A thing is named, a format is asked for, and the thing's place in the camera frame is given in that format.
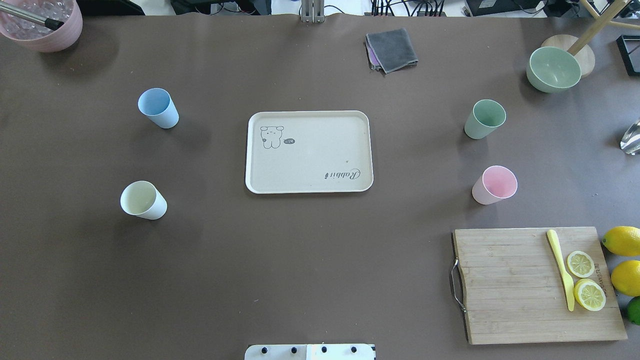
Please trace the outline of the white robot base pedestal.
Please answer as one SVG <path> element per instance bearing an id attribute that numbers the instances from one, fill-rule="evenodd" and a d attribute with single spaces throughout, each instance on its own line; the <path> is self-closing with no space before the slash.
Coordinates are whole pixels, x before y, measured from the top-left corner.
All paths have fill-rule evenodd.
<path id="1" fill-rule="evenodd" d="M 254 344 L 247 347 L 245 360 L 375 360 L 374 344 Z"/>

